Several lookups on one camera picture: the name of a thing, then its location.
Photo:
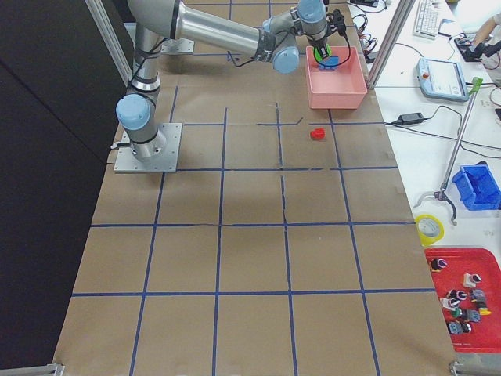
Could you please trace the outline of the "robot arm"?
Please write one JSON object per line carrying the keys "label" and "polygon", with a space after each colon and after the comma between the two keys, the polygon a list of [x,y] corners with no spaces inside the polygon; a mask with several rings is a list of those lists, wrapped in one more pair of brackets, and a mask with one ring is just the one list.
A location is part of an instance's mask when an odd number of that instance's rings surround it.
{"label": "robot arm", "polygon": [[128,8],[136,21],[134,63],[116,114],[132,157],[143,162],[161,155],[168,144],[153,119],[160,91],[160,54],[190,54],[196,42],[202,42],[244,54],[251,62],[271,63],[276,71],[289,74],[299,64],[298,36],[305,36],[316,59],[325,63],[331,55],[328,37],[346,35],[344,16],[337,9],[327,12],[324,1],[300,1],[260,28],[192,9],[181,1],[130,1]]}

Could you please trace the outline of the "person hand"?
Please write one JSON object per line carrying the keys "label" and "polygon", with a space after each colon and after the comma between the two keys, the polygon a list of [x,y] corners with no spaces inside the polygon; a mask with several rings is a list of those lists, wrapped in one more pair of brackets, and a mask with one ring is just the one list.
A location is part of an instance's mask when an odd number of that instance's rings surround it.
{"label": "person hand", "polygon": [[475,37],[474,37],[473,45],[479,45],[479,44],[483,43],[484,40],[486,38],[488,38],[489,35],[490,35],[489,31],[481,31],[481,30],[479,30],[477,32],[477,34],[475,35]]}

